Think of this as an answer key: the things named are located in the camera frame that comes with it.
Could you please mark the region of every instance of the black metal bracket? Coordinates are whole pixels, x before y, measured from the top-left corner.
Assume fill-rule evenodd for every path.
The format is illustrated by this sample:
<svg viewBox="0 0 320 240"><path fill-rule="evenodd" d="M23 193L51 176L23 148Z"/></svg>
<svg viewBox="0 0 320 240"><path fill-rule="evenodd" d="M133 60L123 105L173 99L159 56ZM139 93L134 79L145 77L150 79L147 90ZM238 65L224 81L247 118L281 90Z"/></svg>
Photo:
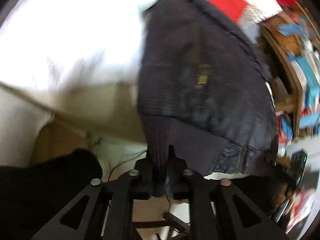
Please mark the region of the black metal bracket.
<svg viewBox="0 0 320 240"><path fill-rule="evenodd" d="M122 174L117 180L106 183L99 179L92 180L32 239L141 239L136 228L171 226L169 220L174 223L173 228L185 232L182 236L185 239L289 239L235 185L222 186L220 181L204 179L199 173L189 170L184 160L173 156L169 158L171 192L174 199L189 200L190 227L175 221L175 217L168 213L164 214L164 221L132 223L133 200L150 198L152 174L153 164L150 159L144 158L136 162L134 170Z"/></svg>

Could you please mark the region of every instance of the screw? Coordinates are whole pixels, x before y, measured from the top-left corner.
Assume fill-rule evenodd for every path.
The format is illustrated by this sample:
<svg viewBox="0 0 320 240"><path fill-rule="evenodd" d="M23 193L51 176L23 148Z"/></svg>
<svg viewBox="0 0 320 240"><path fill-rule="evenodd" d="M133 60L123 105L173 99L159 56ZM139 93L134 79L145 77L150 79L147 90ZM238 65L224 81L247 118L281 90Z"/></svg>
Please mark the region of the screw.
<svg viewBox="0 0 320 240"><path fill-rule="evenodd" d="M101 179L92 179L90 184L94 187L99 186L102 183Z"/></svg>
<svg viewBox="0 0 320 240"><path fill-rule="evenodd" d="M186 176L191 176L193 174L193 170L190 170L190 169L185 169L183 171L183 174L186 175Z"/></svg>
<svg viewBox="0 0 320 240"><path fill-rule="evenodd" d="M129 175L130 176L138 176L139 175L139 171L138 170L131 170L131 171L129 171Z"/></svg>

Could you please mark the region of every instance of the black wire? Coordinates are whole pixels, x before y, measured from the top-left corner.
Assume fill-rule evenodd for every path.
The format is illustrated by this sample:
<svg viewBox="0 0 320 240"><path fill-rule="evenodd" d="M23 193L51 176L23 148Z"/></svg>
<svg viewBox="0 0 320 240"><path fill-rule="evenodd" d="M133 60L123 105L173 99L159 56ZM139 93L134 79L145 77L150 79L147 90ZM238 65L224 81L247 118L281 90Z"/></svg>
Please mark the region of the black wire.
<svg viewBox="0 0 320 240"><path fill-rule="evenodd" d="M108 160L108 163L109 163L109 172L111 172L111 163L109 160Z"/></svg>
<svg viewBox="0 0 320 240"><path fill-rule="evenodd" d="M294 191L290 194L290 196L289 197L287 197L287 198L285 198L284 199L284 201L279 205L279 207L281 207L289 198L291 198L292 197L292 195L293 195L293 193L295 193L296 192L296 190L298 189L298 187L299 187L299 185L300 185L300 182L301 182L301 180L302 180L302 176L300 177L300 180L299 180L299 183L298 183L298 185L296 186L296 188L294 189Z"/></svg>
<svg viewBox="0 0 320 240"><path fill-rule="evenodd" d="M176 231L178 234L187 234L186 232L180 232L179 230L172 228L174 231Z"/></svg>
<svg viewBox="0 0 320 240"><path fill-rule="evenodd" d="M170 212L170 209L171 209L171 202L170 202L170 200L169 200L169 198L168 198L167 193L165 194L165 196L166 196L166 198L167 198L167 201L169 202L169 208L168 208L168 213L169 213L169 212Z"/></svg>
<svg viewBox="0 0 320 240"><path fill-rule="evenodd" d="M119 163L118 165L114 166L114 167L112 168L110 174L109 174L108 182L110 181L111 174L113 173L113 171L114 171L116 168L120 167L121 165L123 165L123 164L125 164L125 163L127 163L127 162L130 162L130 161L135 160L136 158L138 158L138 157L140 157L142 154L144 154L146 151L147 151L147 150L144 150L144 151L142 151L141 153L139 153L137 156L132 157L132 158L130 158L130 159L128 159L128 160L125 160L125 161Z"/></svg>

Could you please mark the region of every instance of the black device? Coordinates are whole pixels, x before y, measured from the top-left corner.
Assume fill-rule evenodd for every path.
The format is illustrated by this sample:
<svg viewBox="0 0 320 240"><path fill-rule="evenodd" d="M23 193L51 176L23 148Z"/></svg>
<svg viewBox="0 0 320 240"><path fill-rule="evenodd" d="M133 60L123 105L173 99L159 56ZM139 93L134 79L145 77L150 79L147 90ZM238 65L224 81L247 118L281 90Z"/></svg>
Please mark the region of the black device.
<svg viewBox="0 0 320 240"><path fill-rule="evenodd" d="M168 165L173 198L189 200L190 226L177 221L170 213L164 214L164 221L132 222L133 200L147 200L155 186L153 163L147 155L135 163L134 170L116 180L102 183L100 179L93 179L32 239L141 240L136 228L168 225L171 235L173 228L181 232L179 239L289 239L235 185L222 186L220 181L204 179L201 174L188 169L184 160L174 156L169 157ZM167 239L177 239L171 235Z"/></svg>
<svg viewBox="0 0 320 240"><path fill-rule="evenodd" d="M283 183L288 184L285 194L289 193L289 190L292 192L291 195L297 190L302 180L306 163L307 163L307 153L304 150L300 150L291 155L290 166L286 167L275 163L274 172L278 176L279 180ZM273 212L271 219L275 222L278 222L287 208L290 197L287 197L284 202Z"/></svg>

